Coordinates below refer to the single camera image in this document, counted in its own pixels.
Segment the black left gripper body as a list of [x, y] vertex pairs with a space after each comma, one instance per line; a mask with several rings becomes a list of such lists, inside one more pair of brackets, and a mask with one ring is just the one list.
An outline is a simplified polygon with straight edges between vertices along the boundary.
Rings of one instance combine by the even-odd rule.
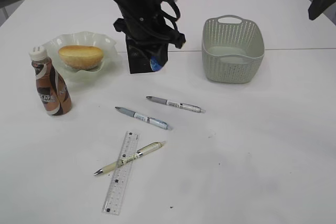
[[138, 45], [173, 44], [180, 49], [185, 35], [178, 30], [176, 22], [181, 17], [176, 2], [156, 0], [114, 0], [122, 14], [113, 26]]

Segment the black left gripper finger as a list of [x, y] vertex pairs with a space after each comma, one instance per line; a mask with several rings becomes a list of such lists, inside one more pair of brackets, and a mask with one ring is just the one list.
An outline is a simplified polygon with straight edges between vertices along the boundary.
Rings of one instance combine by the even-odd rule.
[[168, 61], [168, 44], [149, 45], [146, 47], [145, 52], [149, 61], [152, 56], [160, 57], [165, 61], [165, 64]]

